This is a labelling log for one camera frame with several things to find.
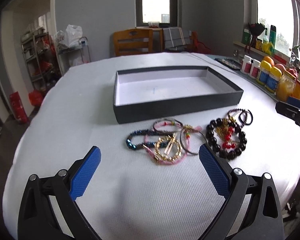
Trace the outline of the orange fruit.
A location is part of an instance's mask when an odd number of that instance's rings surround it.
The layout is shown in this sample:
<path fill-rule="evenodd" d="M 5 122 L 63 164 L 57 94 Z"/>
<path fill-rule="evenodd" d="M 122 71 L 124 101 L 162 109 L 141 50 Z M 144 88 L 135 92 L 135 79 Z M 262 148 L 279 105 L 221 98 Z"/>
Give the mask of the orange fruit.
<path fill-rule="evenodd" d="M 272 67 L 275 66 L 274 60 L 271 57 L 269 57 L 269 56 L 264 56 L 263 57 L 263 61 L 268 62 Z"/>

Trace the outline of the white pill bottle red label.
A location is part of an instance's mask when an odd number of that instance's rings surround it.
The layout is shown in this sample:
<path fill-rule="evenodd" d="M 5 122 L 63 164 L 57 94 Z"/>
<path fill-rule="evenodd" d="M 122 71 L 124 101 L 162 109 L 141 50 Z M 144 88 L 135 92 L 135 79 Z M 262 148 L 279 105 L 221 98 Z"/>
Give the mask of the white pill bottle red label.
<path fill-rule="evenodd" d="M 260 61 L 253 59 L 252 63 L 251 63 L 251 68 L 250 68 L 250 72 L 249 72 L 249 76 L 256 80 L 258 73 L 260 71 Z"/>

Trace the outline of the white tablecloth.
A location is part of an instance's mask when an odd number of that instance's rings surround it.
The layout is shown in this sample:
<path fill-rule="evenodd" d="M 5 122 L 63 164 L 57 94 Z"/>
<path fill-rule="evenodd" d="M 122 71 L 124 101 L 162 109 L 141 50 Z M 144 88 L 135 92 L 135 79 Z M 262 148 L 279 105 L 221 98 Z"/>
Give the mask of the white tablecloth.
<path fill-rule="evenodd" d="M 274 100 L 246 76 L 200 54 L 114 57 L 72 67 L 49 91 L 22 136 L 9 171 L 2 210 L 17 236 L 18 213 L 30 175 L 49 177 L 98 146 L 101 162 L 77 204 L 102 239 L 197 239 L 223 204 L 197 156 L 158 165 L 126 146 L 129 133 L 151 121 L 120 125 L 113 111 L 119 70 L 208 66 L 243 89 L 239 107 L 254 120 L 244 128 L 246 150 L 231 162 L 246 174 L 271 174 L 285 205 L 300 178 L 300 128 L 276 113 Z"/>

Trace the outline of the yellow cap bottle blue label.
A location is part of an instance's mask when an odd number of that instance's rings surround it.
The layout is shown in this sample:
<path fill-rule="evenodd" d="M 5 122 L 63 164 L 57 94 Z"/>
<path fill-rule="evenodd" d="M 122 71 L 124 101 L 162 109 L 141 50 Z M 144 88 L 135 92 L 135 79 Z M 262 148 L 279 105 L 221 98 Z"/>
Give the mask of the yellow cap bottle blue label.
<path fill-rule="evenodd" d="M 272 93 L 275 93 L 279 84 L 279 81 L 281 79 L 282 72 L 277 67 L 272 67 L 268 79 L 266 81 L 266 89 L 269 90 Z"/>

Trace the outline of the pearl gold hair clip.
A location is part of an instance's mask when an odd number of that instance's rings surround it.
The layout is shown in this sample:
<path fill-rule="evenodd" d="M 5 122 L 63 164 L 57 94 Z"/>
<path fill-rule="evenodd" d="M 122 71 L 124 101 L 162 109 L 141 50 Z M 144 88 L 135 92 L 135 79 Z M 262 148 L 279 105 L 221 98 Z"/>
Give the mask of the pearl gold hair clip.
<path fill-rule="evenodd" d="M 170 154 L 173 145 L 177 143 L 176 136 L 177 136 L 176 133 L 173 133 L 173 134 L 171 134 L 171 135 L 167 135 L 167 136 L 166 136 L 167 146 L 166 146 L 166 148 L 165 148 L 165 150 L 164 150 L 164 153 L 165 153 L 166 155 L 169 155 L 169 154 Z"/>

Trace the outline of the dark thin bangle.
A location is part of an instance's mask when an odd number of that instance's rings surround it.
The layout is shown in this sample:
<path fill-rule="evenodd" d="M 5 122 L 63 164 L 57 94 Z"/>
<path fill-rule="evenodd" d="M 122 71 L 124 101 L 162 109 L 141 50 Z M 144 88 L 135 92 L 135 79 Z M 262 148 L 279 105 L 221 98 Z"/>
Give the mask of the dark thin bangle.
<path fill-rule="evenodd" d="M 199 151 L 191 151 L 191 135 L 193 134 L 200 135 L 203 143 L 207 142 L 207 138 L 203 133 L 202 126 L 193 127 L 191 125 L 185 125 L 182 127 L 179 134 L 180 145 L 186 154 L 198 155 Z"/>

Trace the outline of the red apple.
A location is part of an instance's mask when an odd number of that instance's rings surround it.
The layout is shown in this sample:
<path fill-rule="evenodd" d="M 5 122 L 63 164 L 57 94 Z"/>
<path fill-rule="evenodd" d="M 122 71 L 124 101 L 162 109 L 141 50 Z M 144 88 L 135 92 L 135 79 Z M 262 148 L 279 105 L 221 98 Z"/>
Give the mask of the red apple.
<path fill-rule="evenodd" d="M 275 64 L 275 67 L 279 69 L 282 72 L 282 74 L 286 71 L 286 68 L 283 64 L 277 63 Z"/>

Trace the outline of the orange juice jar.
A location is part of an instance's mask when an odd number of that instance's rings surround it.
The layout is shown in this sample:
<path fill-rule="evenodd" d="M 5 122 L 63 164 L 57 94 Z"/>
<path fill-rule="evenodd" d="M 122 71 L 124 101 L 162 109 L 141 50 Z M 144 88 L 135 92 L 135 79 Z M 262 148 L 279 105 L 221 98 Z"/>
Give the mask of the orange juice jar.
<path fill-rule="evenodd" d="M 279 101 L 286 102 L 288 97 L 291 96 L 295 87 L 295 76 L 285 71 L 279 81 L 276 97 Z"/>

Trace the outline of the dark grey shallow box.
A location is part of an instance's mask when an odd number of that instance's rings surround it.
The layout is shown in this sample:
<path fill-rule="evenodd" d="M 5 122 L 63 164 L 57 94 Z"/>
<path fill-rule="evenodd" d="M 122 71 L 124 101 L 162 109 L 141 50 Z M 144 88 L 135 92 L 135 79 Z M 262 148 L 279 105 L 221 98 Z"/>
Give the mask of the dark grey shallow box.
<path fill-rule="evenodd" d="M 208 66 L 166 66 L 116 72 L 113 110 L 119 124 L 235 106 L 241 89 Z"/>

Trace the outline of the white plastic bag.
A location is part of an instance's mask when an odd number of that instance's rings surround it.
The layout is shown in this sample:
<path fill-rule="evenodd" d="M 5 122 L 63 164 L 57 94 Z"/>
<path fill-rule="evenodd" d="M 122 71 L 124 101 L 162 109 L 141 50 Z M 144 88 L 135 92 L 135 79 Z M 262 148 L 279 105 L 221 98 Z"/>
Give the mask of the white plastic bag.
<path fill-rule="evenodd" d="M 54 35 L 58 50 L 75 47 L 79 44 L 79 39 L 83 37 L 83 30 L 78 25 L 68 25 L 65 31 L 58 31 Z"/>

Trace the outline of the wooden chair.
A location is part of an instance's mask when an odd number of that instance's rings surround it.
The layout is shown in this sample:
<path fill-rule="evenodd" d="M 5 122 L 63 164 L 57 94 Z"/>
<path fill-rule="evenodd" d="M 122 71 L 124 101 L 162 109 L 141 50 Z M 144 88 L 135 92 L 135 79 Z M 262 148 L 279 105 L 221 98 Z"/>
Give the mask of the wooden chair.
<path fill-rule="evenodd" d="M 153 53 L 152 29 L 128 29 L 113 34 L 115 56 Z"/>

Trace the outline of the grey plaid cloth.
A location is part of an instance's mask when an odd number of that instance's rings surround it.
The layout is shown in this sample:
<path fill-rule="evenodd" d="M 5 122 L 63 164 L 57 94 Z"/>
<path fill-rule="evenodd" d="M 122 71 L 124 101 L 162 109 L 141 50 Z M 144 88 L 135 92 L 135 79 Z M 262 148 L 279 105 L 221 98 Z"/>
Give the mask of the grey plaid cloth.
<path fill-rule="evenodd" d="M 191 44 L 192 31 L 180 27 L 169 27 L 163 29 L 164 48 L 175 49 Z"/>

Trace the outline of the metal shelf rack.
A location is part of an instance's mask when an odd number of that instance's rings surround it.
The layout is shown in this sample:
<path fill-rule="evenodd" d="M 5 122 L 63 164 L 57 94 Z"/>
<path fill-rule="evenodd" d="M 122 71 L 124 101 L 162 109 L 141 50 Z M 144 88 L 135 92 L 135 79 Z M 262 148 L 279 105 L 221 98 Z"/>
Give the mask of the metal shelf rack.
<path fill-rule="evenodd" d="M 33 32 L 26 32 L 20 41 L 32 86 L 45 94 L 61 77 L 51 35 L 39 27 Z"/>

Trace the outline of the silver bangle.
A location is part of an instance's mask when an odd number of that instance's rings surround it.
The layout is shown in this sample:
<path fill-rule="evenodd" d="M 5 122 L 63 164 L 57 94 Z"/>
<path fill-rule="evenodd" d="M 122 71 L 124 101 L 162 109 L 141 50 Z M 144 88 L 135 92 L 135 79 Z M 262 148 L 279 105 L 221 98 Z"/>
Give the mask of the silver bangle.
<path fill-rule="evenodd" d="M 152 127 L 158 133 L 173 133 L 181 131 L 183 123 L 174 118 L 163 118 L 155 121 Z"/>

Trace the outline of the dark flower bouquet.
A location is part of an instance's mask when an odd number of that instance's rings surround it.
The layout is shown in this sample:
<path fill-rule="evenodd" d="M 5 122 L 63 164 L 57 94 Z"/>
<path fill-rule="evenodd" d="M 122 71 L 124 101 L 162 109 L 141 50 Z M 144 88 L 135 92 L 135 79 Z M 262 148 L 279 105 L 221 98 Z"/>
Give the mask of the dark flower bouquet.
<path fill-rule="evenodd" d="M 251 34 L 251 41 L 248 46 L 248 52 L 256 45 L 257 38 L 265 31 L 265 26 L 262 23 L 248 24 L 248 29 Z"/>

